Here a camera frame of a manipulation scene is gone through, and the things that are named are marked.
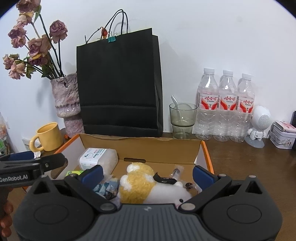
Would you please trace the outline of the person's left hand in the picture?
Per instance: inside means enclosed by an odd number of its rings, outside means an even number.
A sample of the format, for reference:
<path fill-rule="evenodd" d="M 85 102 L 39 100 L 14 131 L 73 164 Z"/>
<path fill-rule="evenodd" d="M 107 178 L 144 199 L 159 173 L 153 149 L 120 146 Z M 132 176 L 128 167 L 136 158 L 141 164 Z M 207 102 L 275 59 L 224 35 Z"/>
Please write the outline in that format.
<path fill-rule="evenodd" d="M 7 200 L 2 210 L 5 215 L 1 218 L 1 236 L 7 238 L 11 236 L 11 226 L 13 224 L 11 214 L 14 211 L 13 204 Z"/>

